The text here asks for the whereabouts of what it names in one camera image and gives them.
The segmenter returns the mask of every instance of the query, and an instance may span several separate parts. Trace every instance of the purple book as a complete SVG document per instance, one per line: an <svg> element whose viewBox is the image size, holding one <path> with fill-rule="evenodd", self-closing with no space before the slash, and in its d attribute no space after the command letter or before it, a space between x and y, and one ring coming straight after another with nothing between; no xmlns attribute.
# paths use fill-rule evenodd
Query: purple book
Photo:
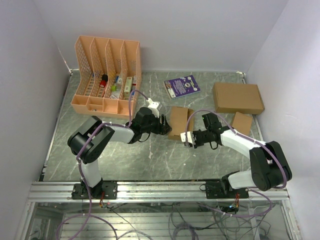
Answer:
<svg viewBox="0 0 320 240"><path fill-rule="evenodd" d="M164 81L164 87L171 99L200 92L193 75Z"/></svg>

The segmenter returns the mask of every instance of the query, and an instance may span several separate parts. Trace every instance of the gray marble tabletop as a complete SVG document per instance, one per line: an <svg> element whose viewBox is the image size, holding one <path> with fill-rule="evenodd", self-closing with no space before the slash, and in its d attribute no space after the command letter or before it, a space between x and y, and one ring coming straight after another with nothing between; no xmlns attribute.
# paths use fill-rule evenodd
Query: gray marble tabletop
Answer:
<svg viewBox="0 0 320 240"><path fill-rule="evenodd" d="M163 86L164 80L190 74L194 76L201 92L169 99ZM44 181L78 181L80 178L76 158L67 145L69 136L88 119L88 115L77 114L70 104L79 82L80 74L74 71L46 162ZM170 122L171 106L214 110L212 88L215 82L241 83L241 76L234 72L144 72L140 90L153 101L162 103L161 114L166 114ZM146 105L145 99L139 96L136 110L143 105ZM223 116L230 123L233 114ZM121 124L126 122L116 118L101 119ZM205 129L201 113L195 116L194 129ZM250 136L259 139L255 122L252 123ZM206 144L197 149L187 148L179 141L154 134L143 143L109 142L98 160L103 179L118 181L209 179L250 169L249 159L228 147L220 146L217 150L212 150L209 144Z"/></svg>

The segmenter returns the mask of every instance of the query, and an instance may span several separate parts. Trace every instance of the red object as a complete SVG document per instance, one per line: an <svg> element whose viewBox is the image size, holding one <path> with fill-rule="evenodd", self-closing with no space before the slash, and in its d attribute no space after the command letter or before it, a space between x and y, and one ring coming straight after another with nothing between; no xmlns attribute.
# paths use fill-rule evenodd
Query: red object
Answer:
<svg viewBox="0 0 320 240"><path fill-rule="evenodd" d="M107 85L107 81L106 80L101 80L100 87L104 88L106 85Z"/></svg>

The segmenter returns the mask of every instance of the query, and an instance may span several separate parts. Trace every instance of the black mounting bracket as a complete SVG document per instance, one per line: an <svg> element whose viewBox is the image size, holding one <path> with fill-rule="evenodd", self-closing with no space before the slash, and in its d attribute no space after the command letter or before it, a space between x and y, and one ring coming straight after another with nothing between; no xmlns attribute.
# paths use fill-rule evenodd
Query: black mounting bracket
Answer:
<svg viewBox="0 0 320 240"><path fill-rule="evenodd" d="M240 199L248 199L249 193L247 188L232 189L225 188L225 183L221 179L210 179L200 186L205 191L207 199L234 199L239 194Z"/></svg>
<svg viewBox="0 0 320 240"><path fill-rule="evenodd" d="M100 189L100 194L92 194L92 198L100 199L101 193L104 192L105 200L115 200L117 199L118 184L115 181L103 181ZM89 199L88 191L83 183L76 183L73 185L73 190L71 193L71 198L73 200L84 200Z"/></svg>

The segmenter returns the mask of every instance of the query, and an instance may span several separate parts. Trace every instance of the small cardboard box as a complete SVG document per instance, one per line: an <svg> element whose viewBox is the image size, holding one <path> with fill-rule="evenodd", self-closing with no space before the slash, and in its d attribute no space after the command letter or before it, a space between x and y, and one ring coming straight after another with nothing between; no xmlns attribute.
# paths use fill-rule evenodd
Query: small cardboard box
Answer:
<svg viewBox="0 0 320 240"><path fill-rule="evenodd" d="M249 136L252 121L252 116L247 116L240 112L236 112L233 116L231 126L235 128L238 132Z"/></svg>
<svg viewBox="0 0 320 240"><path fill-rule="evenodd" d="M168 139L181 141L180 134L186 131L187 120L194 111L187 107L171 107L170 126L172 131L168 134ZM194 130L194 118L190 120L188 131Z"/></svg>
<svg viewBox="0 0 320 240"><path fill-rule="evenodd" d="M256 84L216 82L213 100L217 113L260 114L265 109Z"/></svg>

